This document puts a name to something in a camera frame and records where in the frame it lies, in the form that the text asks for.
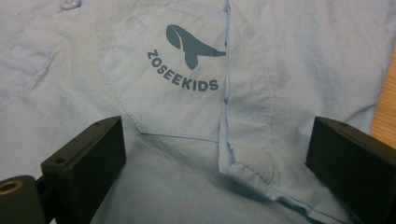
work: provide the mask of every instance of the whale graphic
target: whale graphic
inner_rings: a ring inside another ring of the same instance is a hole
[[[218,51],[204,44],[178,25],[168,25],[166,27],[166,37],[174,47],[185,52],[184,60],[190,70],[198,65],[198,56],[225,56],[224,51]]]

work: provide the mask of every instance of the printed logo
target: printed logo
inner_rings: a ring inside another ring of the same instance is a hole
[[[162,75],[163,78],[170,81],[172,84],[183,89],[191,91],[216,91],[219,88],[218,81],[215,79],[210,81],[193,80],[176,73],[174,70],[168,68],[167,65],[163,64],[163,60],[160,58],[160,54],[156,49],[152,52],[148,52],[148,58],[151,60],[151,66],[158,68],[158,74]]]
[[[166,37],[177,49],[185,52],[186,65],[193,70],[198,65],[198,56],[225,56],[224,51],[218,51],[204,44],[180,26],[171,24],[166,27]]]

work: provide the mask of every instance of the shirt button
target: shirt button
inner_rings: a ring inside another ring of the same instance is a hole
[[[70,10],[81,5],[81,0],[61,0],[61,8],[63,10]]]

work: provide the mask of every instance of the seam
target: seam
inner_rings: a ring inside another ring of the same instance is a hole
[[[160,10],[160,9],[170,5],[170,4],[174,4],[174,3],[182,2],[182,1],[183,0],[171,0],[171,1],[169,1],[169,2],[167,2],[165,4],[163,4],[163,5],[160,5],[159,7],[155,8],[155,9],[153,9],[150,13],[148,13],[144,17],[142,17],[140,19],[137,19],[137,21],[134,22],[130,27],[128,27],[125,30],[125,32],[123,33],[123,35],[121,37],[119,37],[117,40],[115,40],[114,43],[112,44],[112,46],[105,52],[104,56],[99,60],[99,63],[97,64],[97,68],[98,68],[99,72],[102,74],[102,77],[104,78],[104,80],[107,83],[108,87],[111,89],[113,94],[116,96],[116,99],[120,102],[120,105],[122,106],[124,111],[129,115],[129,117],[132,119],[132,121],[136,125],[137,129],[141,133],[160,134],[160,135],[168,135],[168,136],[174,136],[174,137],[195,138],[195,139],[201,139],[201,140],[210,141],[210,142],[218,142],[215,139],[213,139],[211,137],[208,137],[208,136],[193,135],[193,134],[186,134],[186,133],[168,133],[168,132],[161,132],[161,131],[156,131],[156,130],[152,130],[152,131],[145,130],[144,128],[142,128],[142,126],[141,126],[140,122],[138,121],[138,119],[133,115],[132,110],[130,109],[130,107],[127,104],[124,103],[124,101],[120,97],[120,93],[114,87],[114,85],[111,82],[110,77],[106,73],[104,67],[100,64],[100,62],[105,59],[107,54],[111,50],[114,50],[115,46],[119,43],[119,41],[121,39],[123,39],[128,34],[128,32],[132,31],[136,27],[137,24],[141,23],[145,18],[151,16],[156,11],[158,11],[158,10]]]
[[[175,0],[174,2],[170,3],[169,5],[174,5],[175,3],[182,3],[179,5],[176,5],[175,8],[176,9],[181,9],[183,10],[183,13],[187,13],[187,14],[194,14],[194,16],[198,16],[206,21],[211,21],[211,22],[216,22],[216,23],[222,23],[222,21],[218,21],[218,20],[214,20],[213,18],[206,16],[206,14],[200,9],[200,10],[193,10],[191,9],[188,4],[190,3],[185,3],[184,0]]]
[[[260,29],[260,21],[259,21],[259,1],[255,1],[256,2],[256,6],[255,6],[255,22],[256,22],[256,30],[258,31],[259,34],[259,48],[260,48],[260,59],[262,62],[265,62],[264,60],[264,55],[263,55],[263,36],[262,36],[262,29]],[[267,131],[267,144],[269,144],[269,149],[271,150],[271,161],[273,162],[273,173],[272,173],[272,178],[270,180],[271,186],[274,183],[274,180],[276,178],[276,174],[278,173],[278,166],[276,164],[276,158],[275,155],[273,153],[273,143],[272,143],[272,130],[271,130],[271,126],[272,126],[272,115],[273,115],[273,108],[274,108],[274,93],[272,90],[272,80],[271,80],[271,76],[270,73],[268,72],[268,70],[265,68],[264,63],[261,63],[261,68],[262,71],[264,72],[264,77],[267,80],[267,88],[268,88],[268,92],[269,92],[269,109],[268,109],[268,114],[264,115],[265,117],[265,123],[267,124],[267,128],[265,129]]]
[[[34,19],[37,17],[37,15],[39,15],[46,7],[49,7],[49,6],[50,6],[50,1],[47,1],[46,4],[40,5],[40,8],[39,8],[39,10],[35,13],[35,15],[33,15],[32,17],[28,17],[28,18],[24,21],[23,26],[22,26],[22,30],[18,33],[18,37],[16,37],[16,38],[18,39],[18,41],[16,42],[16,44],[15,44],[14,46],[12,46],[12,48],[10,49],[10,51],[14,50],[15,47],[17,47],[18,44],[20,43],[22,34],[23,34],[23,33],[25,32],[25,30],[26,30],[26,25],[27,25],[27,24],[30,24],[30,22],[31,22],[32,20],[34,20]]]
[[[232,162],[235,161],[234,159],[234,153],[233,153],[233,148],[231,147],[231,145],[228,142],[228,119],[227,119],[227,114],[228,114],[228,103],[230,100],[230,42],[231,42],[231,38],[230,38],[230,33],[231,33],[231,6],[230,6],[230,2],[227,1],[227,47],[226,47],[226,64],[225,64],[225,88],[224,88],[224,122],[225,122],[225,131],[226,132],[224,134],[225,137],[225,146],[227,149],[230,150],[231,152],[231,160]]]
[[[248,165],[246,165],[246,164],[244,164],[244,163],[242,163],[242,162],[236,162],[236,163],[234,163],[234,164],[240,164],[240,165],[244,166],[245,168],[247,168],[247,169],[248,169],[250,172],[252,172],[254,175],[258,176],[259,179],[262,180],[262,182],[264,183],[264,185],[266,185],[267,188],[269,188],[269,189],[271,189],[271,190],[273,190],[273,191],[279,193],[280,195],[287,196],[287,197],[291,198],[292,200],[294,200],[294,201],[297,202],[297,203],[300,203],[300,204],[305,205],[306,207],[308,207],[309,209],[311,209],[311,211],[313,211],[313,212],[315,212],[315,213],[321,214],[321,215],[323,215],[323,216],[325,216],[325,217],[329,217],[329,218],[332,218],[332,219],[335,220],[335,221],[341,222],[341,221],[338,220],[337,218],[332,217],[332,216],[329,216],[329,215],[327,215],[327,214],[325,214],[325,213],[323,213],[323,212],[320,212],[320,211],[314,209],[311,205],[308,205],[308,204],[306,204],[306,203],[304,203],[304,202],[301,202],[300,200],[295,199],[294,197],[290,196],[289,194],[284,193],[284,192],[282,192],[282,191],[280,191],[280,190],[278,190],[278,189],[275,189],[273,186],[269,185],[268,182],[266,182],[266,181],[262,178],[262,176],[259,175],[259,173],[257,173],[253,168],[249,167]]]
[[[29,86],[29,84],[30,84],[34,79],[36,79],[37,77],[40,76],[39,74],[41,73],[41,71],[43,71],[44,69],[46,69],[46,68],[48,67],[48,65],[50,64],[50,61],[51,61],[51,59],[52,59],[53,52],[54,52],[54,51],[59,47],[59,45],[62,43],[62,41],[64,40],[64,38],[65,38],[65,37],[67,36],[67,34],[69,33],[71,27],[73,26],[73,23],[78,19],[78,17],[82,14],[82,12],[83,12],[83,10],[81,10],[81,12],[76,16],[76,18],[75,18],[73,21],[71,21],[70,26],[69,26],[69,27],[65,30],[65,32],[61,35],[60,40],[59,40],[58,43],[55,45],[55,47],[53,48],[53,50],[50,52],[49,57],[47,57],[48,59],[44,62],[43,66],[42,66],[41,68],[39,68],[36,72],[34,72],[34,75],[29,79],[29,81],[26,82],[25,85],[23,85],[23,87],[21,87],[19,90],[15,91],[15,92],[14,92],[13,94],[11,94],[8,98],[6,98],[3,102],[0,102],[0,106],[1,106],[3,103],[5,103],[5,102],[11,100],[12,98],[14,98],[16,95],[20,94],[23,90],[25,90],[26,87]]]

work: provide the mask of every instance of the chest pocket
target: chest pocket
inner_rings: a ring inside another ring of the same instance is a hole
[[[227,14],[174,3],[134,24],[98,68],[141,133],[219,139]]]

